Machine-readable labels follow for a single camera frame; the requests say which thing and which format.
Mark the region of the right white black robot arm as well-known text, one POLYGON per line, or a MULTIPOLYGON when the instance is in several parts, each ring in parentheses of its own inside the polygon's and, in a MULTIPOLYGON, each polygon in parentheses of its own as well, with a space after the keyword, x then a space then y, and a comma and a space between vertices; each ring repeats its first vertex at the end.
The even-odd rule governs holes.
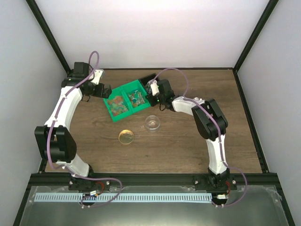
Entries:
POLYGON ((221 189, 229 177, 230 170, 225 156, 225 134, 228 121, 214 99, 187 98, 175 95, 168 80, 155 79, 146 83, 147 98, 173 112, 193 116, 198 132, 206 141, 209 155, 208 181, 210 186, 221 189))

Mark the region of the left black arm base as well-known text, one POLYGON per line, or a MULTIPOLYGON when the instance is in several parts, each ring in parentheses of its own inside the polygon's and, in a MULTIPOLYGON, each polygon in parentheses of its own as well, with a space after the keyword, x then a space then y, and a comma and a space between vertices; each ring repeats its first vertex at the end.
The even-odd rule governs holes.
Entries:
POLYGON ((110 188, 111 180, 86 180, 81 178, 68 177, 69 190, 73 191, 93 191, 93 190, 105 190, 110 188))

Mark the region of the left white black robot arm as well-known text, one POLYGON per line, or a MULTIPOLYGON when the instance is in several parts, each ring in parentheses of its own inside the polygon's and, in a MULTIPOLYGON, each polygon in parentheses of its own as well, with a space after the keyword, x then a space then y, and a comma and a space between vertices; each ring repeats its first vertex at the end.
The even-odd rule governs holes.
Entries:
POLYGON ((43 126, 37 126, 34 135, 42 159, 50 166, 67 169, 73 177, 80 178, 85 190, 96 185, 96 178, 89 173, 92 168, 77 154, 77 144, 70 133, 74 112, 84 96, 108 99, 111 86, 100 82, 103 69, 93 69, 89 63, 75 62, 71 73, 62 81, 60 97, 43 126))

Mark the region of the clear plastic jar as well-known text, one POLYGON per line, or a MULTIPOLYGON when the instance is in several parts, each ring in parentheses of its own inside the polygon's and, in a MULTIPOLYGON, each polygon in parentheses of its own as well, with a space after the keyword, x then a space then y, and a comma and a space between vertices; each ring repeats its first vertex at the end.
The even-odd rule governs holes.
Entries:
POLYGON ((150 115, 145 119, 145 127, 149 132, 157 132, 160 125, 160 119, 155 115, 150 115))

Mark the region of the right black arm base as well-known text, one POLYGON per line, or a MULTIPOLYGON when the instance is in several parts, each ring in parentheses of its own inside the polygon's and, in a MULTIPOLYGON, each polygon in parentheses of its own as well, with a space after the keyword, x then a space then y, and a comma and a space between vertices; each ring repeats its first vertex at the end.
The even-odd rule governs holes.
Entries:
POLYGON ((225 176, 217 179, 210 174, 197 174, 193 176, 193 184, 196 190, 206 190, 208 192, 225 192, 228 188, 230 190, 237 190, 237 186, 232 183, 234 178, 225 176))

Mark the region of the black bin candies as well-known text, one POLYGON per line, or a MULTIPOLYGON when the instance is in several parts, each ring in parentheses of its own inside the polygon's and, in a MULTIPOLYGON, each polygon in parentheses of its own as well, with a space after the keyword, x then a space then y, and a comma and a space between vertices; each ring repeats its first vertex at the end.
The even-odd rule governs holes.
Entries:
POLYGON ((153 80, 156 77, 156 75, 156 73, 152 73, 138 79, 148 94, 152 93, 149 81, 153 80))

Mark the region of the green bin gummy candies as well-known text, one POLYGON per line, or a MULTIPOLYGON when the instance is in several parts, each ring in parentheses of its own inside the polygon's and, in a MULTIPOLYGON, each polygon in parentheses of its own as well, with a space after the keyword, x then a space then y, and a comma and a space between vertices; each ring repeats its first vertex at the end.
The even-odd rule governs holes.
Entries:
POLYGON ((112 90, 108 99, 104 99, 105 106, 113 122, 120 121, 132 114, 129 101, 121 87, 112 90))

